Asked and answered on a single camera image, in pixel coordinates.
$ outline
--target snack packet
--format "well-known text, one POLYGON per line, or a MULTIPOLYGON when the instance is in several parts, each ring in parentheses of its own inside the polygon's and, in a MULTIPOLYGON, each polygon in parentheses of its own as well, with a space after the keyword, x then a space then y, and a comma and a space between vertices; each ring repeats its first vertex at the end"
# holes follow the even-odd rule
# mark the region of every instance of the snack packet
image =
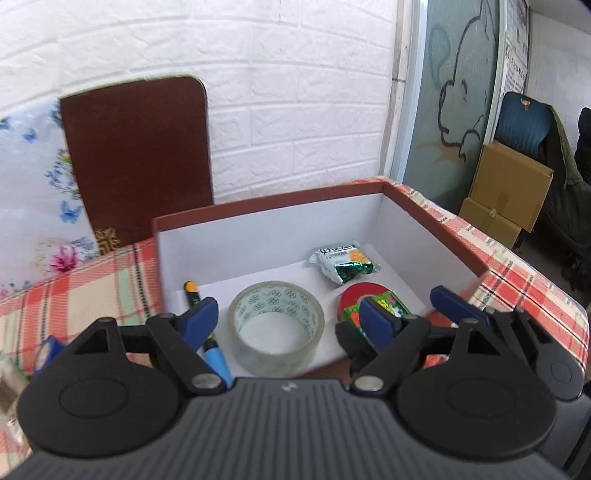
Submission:
MULTIPOLYGON (((390 312, 395 317, 402 317, 403 315, 411 313, 408 307, 402 303, 402 300, 393 291, 387 291, 380 295, 374 295, 372 298, 383 307, 385 310, 390 312)), ((361 328, 361 321, 359 319, 359 303, 351 305, 343 310, 343 314, 339 319, 341 322, 349 320, 353 322, 358 328, 361 328)))
POLYGON ((310 257, 310 263, 320 265, 322 273, 339 285, 357 275, 379 271, 379 265, 372 262, 355 243, 320 248, 310 257))

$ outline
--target metal screw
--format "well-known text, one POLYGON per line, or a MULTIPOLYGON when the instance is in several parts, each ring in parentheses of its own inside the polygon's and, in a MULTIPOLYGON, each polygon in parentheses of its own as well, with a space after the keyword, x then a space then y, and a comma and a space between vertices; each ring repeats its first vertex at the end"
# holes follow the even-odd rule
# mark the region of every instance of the metal screw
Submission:
POLYGON ((384 380, 373 375, 363 375, 355 380, 355 387, 363 392, 377 392, 384 387, 384 380))
POLYGON ((287 382, 281 386, 281 389, 286 392, 291 392, 292 390, 297 389, 297 385, 293 382, 287 382))
POLYGON ((191 379, 191 383, 195 388, 211 390, 213 388, 217 388, 218 385, 222 383, 222 379, 219 378, 216 374, 199 374, 195 375, 191 379))

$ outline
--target cardboard carton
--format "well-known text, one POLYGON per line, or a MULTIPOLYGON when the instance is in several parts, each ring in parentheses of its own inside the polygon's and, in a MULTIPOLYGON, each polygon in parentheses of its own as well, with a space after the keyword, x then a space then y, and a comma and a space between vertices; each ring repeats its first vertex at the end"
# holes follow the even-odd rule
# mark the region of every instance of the cardboard carton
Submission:
POLYGON ((507 248, 513 248, 521 232, 521 227, 470 197, 464 199, 460 217, 507 248))
POLYGON ((545 165, 493 142, 482 148, 470 198, 531 232, 552 177, 545 165))

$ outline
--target table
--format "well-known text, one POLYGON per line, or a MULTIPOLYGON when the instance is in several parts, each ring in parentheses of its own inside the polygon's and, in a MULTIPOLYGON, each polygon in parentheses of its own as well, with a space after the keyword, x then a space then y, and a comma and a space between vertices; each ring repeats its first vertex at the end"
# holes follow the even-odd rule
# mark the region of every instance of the table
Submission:
MULTIPOLYGON (((390 181, 376 177, 366 181, 390 181)), ((448 227, 490 271, 470 303, 483 309, 528 310, 574 357, 587 362, 589 324, 585 309, 533 269, 462 218, 425 199, 416 190, 396 188, 448 227)), ((65 274, 39 283, 0 302, 0 346, 24 371, 31 372, 35 353, 47 335, 68 342, 98 317, 120 325, 144 323, 161 311, 155 246, 152 239, 118 249, 65 274)), ((22 461, 0 433, 0 475, 22 461)))

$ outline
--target marker pen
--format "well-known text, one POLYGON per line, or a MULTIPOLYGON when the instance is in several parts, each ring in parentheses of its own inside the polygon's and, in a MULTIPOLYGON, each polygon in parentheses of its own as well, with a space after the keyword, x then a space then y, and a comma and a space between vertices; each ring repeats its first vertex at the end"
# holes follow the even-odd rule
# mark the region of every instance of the marker pen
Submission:
MULTIPOLYGON (((184 291, 189 307, 193 307, 201 301, 199 288, 194 281, 185 282, 184 291)), ((226 359, 216 342, 216 336, 213 332, 207 337, 207 340, 205 340, 205 343, 203 344, 203 352, 204 360, 207 364, 215 373, 223 378, 228 387, 231 387, 234 383, 234 379, 232 378, 232 374, 226 364, 226 359)))

